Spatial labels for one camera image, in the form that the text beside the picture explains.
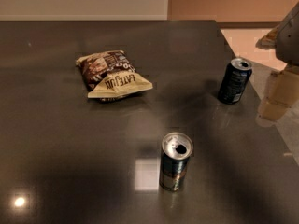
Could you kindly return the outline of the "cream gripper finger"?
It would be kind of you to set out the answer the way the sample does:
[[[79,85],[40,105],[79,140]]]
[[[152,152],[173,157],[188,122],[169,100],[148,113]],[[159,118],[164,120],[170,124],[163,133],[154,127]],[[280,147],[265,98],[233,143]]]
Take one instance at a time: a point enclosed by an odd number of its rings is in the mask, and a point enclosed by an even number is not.
[[[277,121],[299,100],[299,66],[288,64],[281,71],[272,71],[258,107],[262,119]]]

